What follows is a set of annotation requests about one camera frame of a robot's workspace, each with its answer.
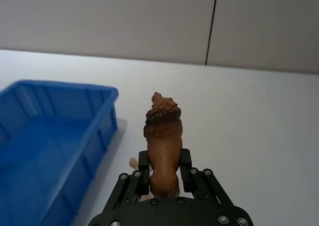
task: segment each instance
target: brown lion toy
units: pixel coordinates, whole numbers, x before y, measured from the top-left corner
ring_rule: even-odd
[[[150,177],[150,191],[155,197],[178,196],[176,171],[182,149],[181,110],[172,98],[162,97],[157,92],[152,102],[144,127],[150,165],[154,171]]]

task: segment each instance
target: white tabletop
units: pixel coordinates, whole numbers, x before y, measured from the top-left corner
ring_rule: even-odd
[[[74,226],[101,212],[118,175],[130,171],[129,158],[146,149],[143,126],[155,91],[180,106],[193,166],[211,168],[256,226],[318,224],[318,75],[0,51],[0,89],[19,79],[119,90],[120,128]]]

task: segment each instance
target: small figurine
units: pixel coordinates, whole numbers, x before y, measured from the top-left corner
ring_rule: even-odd
[[[150,177],[150,191],[155,197],[178,196],[176,171],[182,149],[181,110],[172,98],[162,97],[157,92],[154,93],[152,102],[144,127],[149,161],[154,171]]]

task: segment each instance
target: screw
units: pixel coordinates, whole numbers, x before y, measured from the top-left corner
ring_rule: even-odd
[[[218,216],[218,221],[223,225],[226,225],[229,223],[229,219],[225,215]]]
[[[151,205],[155,206],[159,203],[159,201],[157,199],[152,199],[151,200]]]
[[[211,170],[204,170],[204,174],[206,174],[206,175],[211,175]]]
[[[120,225],[121,225],[120,221],[113,221],[110,223],[110,226],[120,226]]]
[[[197,168],[192,168],[192,169],[190,170],[190,172],[191,172],[192,174],[196,174],[196,173],[197,173],[197,171],[198,171],[198,169],[197,169]]]
[[[127,177],[128,177],[127,174],[121,174],[121,175],[120,175],[120,179],[121,179],[121,180],[124,180],[124,179],[126,179]]]
[[[185,200],[183,198],[178,198],[177,202],[182,205],[184,204]]]
[[[248,220],[243,217],[238,218],[237,222],[240,226],[248,226]]]
[[[136,171],[136,172],[134,172],[134,176],[135,176],[135,177],[141,176],[140,171]]]

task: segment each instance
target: blue plastic bin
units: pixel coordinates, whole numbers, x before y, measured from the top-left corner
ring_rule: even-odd
[[[0,225],[72,222],[117,129],[117,96],[48,81],[0,92]]]

